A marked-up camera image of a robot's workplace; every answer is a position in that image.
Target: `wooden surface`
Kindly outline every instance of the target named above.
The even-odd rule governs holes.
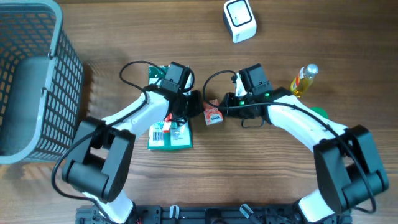
[[[139,92],[118,79],[133,60],[191,66],[200,89],[213,73],[262,63],[274,87],[288,87],[302,66],[320,68],[302,97],[330,119],[371,130],[390,189],[378,212],[354,212],[355,223],[398,219],[398,5],[396,1],[251,1],[254,38],[233,44],[222,21],[223,1],[67,4],[64,28],[86,68],[88,114],[102,118]],[[146,65],[128,80],[147,84]],[[229,75],[208,91],[233,91]],[[138,205],[265,205],[292,203],[317,187],[311,152],[273,126],[242,129],[237,119],[206,126],[192,119],[193,149],[153,152],[145,133],[136,142],[124,189]],[[0,166],[0,223],[72,223],[84,202],[62,198],[50,185],[53,164]],[[71,187],[60,183],[63,189]]]

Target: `green lid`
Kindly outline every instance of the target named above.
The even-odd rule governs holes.
[[[322,116],[322,117],[324,117],[326,119],[329,119],[328,113],[324,109],[314,106],[313,108],[311,108],[311,110],[313,110],[314,112],[316,112],[320,116]]]

